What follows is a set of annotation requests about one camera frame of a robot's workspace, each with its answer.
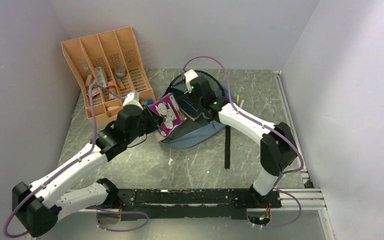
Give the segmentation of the dark blue hardcover book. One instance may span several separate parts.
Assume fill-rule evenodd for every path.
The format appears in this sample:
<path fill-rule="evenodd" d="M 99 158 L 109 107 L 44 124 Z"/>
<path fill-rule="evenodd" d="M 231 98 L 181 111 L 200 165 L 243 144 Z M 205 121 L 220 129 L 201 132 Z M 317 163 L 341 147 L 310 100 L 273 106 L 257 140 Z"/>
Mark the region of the dark blue hardcover book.
<path fill-rule="evenodd" d="M 202 111 L 198 107 L 194 106 L 187 96 L 180 99 L 178 104 L 182 112 L 192 121 L 196 122 L 202 116 Z"/>

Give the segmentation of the white marker blue cap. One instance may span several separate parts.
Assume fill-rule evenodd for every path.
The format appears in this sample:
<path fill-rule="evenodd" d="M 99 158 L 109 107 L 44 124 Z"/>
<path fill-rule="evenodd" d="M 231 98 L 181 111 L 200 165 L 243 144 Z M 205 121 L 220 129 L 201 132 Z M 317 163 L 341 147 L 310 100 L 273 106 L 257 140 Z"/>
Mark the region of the white marker blue cap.
<path fill-rule="evenodd" d="M 240 107 L 241 109 L 243 108 L 244 103 L 245 103 L 245 100 L 244 100 L 244 99 L 241 99 L 241 101 L 240 101 L 240 105 L 239 105 L 239 107 Z"/>

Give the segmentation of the purple picture book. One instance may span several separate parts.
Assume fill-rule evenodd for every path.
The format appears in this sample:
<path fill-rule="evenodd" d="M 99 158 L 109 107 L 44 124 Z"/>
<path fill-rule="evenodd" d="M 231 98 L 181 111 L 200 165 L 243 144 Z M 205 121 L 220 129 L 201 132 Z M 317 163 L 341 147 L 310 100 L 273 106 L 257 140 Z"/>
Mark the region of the purple picture book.
<path fill-rule="evenodd" d="M 187 119 L 181 111 L 174 94 L 171 92 L 149 107 L 155 114 L 163 118 L 161 126 L 157 129 L 160 141 L 166 139 Z"/>

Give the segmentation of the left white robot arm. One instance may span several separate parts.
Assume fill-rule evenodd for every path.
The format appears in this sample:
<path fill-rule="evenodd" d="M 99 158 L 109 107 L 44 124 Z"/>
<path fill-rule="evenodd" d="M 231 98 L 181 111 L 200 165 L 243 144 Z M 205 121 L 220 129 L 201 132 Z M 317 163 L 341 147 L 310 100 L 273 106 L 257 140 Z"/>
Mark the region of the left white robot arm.
<path fill-rule="evenodd" d="M 18 183 L 12 189 L 13 215 L 30 235 L 38 237 L 83 208 L 114 207 L 120 201 L 119 189 L 107 178 L 86 188 L 72 192 L 69 189 L 124 152 L 136 138 L 156 131 L 163 122 L 148 106 L 125 106 L 115 121 L 96 132 L 90 143 L 70 160 L 31 184 Z"/>

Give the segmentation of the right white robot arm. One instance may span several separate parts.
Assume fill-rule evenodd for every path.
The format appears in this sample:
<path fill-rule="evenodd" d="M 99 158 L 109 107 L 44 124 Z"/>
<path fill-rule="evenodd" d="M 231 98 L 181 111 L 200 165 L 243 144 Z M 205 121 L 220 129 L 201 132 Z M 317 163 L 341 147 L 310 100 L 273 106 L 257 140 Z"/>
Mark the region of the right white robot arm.
<path fill-rule="evenodd" d="M 209 81 L 195 72 L 184 77 L 187 93 L 205 119 L 234 128 L 258 144 L 262 169 L 251 185 L 249 199 L 255 207 L 262 207 L 284 170 L 298 157 L 290 127 L 284 122 L 274 124 L 253 116 L 230 102 L 232 97 L 228 94 L 217 97 Z"/>

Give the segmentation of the pink capped glue bottle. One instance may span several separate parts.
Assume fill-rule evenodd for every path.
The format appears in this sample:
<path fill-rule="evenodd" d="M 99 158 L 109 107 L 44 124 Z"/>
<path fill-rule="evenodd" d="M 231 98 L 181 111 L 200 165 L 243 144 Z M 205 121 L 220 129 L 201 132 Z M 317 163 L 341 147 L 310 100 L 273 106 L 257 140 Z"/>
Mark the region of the pink capped glue bottle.
<path fill-rule="evenodd" d="M 110 80 L 107 83 L 107 89 L 110 91 L 110 93 L 108 94 L 108 99 L 109 100 L 115 99 L 117 94 L 117 86 L 114 80 Z"/>

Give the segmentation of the red white small box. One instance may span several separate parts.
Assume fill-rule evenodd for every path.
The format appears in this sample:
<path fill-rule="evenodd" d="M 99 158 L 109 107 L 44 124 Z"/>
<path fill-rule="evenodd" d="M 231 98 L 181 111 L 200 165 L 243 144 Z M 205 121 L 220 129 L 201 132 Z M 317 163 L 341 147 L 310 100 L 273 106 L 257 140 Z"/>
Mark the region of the red white small box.
<path fill-rule="evenodd" d="M 91 90 L 91 93 L 87 93 L 87 97 L 88 99 L 92 98 L 92 99 L 96 99 L 96 98 L 99 98 L 101 95 L 101 92 L 98 88 L 93 88 Z"/>

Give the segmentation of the grey round jar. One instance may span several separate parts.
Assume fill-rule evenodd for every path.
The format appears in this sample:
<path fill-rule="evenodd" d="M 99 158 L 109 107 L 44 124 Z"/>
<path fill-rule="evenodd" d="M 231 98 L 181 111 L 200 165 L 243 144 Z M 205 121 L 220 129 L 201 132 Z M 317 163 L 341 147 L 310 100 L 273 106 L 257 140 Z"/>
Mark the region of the grey round jar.
<path fill-rule="evenodd" d="M 114 76 L 117 78 L 124 78 L 126 76 L 126 67 L 118 65 L 114 68 Z"/>

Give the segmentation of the tall white carton box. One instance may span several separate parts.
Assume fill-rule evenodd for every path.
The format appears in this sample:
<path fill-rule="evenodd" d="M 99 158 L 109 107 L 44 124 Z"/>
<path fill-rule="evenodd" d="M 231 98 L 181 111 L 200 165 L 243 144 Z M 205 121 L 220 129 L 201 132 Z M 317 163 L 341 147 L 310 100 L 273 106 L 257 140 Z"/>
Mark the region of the tall white carton box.
<path fill-rule="evenodd" d="M 106 76 L 106 72 L 102 66 L 98 66 L 94 68 L 95 74 L 96 74 L 96 81 L 98 84 L 104 88 L 107 88 L 108 80 Z"/>

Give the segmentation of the peach plastic file organizer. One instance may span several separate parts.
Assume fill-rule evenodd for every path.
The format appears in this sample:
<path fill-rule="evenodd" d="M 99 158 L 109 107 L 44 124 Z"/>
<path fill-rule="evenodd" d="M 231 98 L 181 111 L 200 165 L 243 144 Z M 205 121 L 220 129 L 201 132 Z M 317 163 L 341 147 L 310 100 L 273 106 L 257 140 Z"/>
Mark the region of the peach plastic file organizer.
<path fill-rule="evenodd" d="M 81 89 L 87 119 L 92 120 L 95 113 L 99 127 L 114 121 L 123 109 L 120 99 L 108 99 L 108 93 L 100 90 L 100 97 L 89 102 L 88 86 L 96 80 L 95 68 L 103 67 L 107 82 L 115 81 L 117 93 L 125 97 L 131 91 L 139 93 L 139 99 L 156 100 L 153 89 L 146 76 L 136 36 L 131 27 L 93 34 L 61 42 L 62 53 Z M 115 77 L 115 67 L 125 66 L 126 75 Z M 107 111 L 107 107 L 120 106 Z"/>

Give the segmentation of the black mounting base rail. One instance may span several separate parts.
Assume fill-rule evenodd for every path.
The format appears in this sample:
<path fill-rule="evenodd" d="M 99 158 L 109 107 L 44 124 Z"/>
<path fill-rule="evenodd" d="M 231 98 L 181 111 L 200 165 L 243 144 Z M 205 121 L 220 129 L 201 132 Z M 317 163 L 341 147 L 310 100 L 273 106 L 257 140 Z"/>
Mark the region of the black mounting base rail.
<path fill-rule="evenodd" d="M 250 209 L 279 209 L 279 192 L 260 196 L 250 188 L 204 189 L 118 189 L 98 204 L 105 209 L 121 208 L 122 221 L 141 219 L 143 212 L 151 219 L 219 218 L 246 220 Z"/>

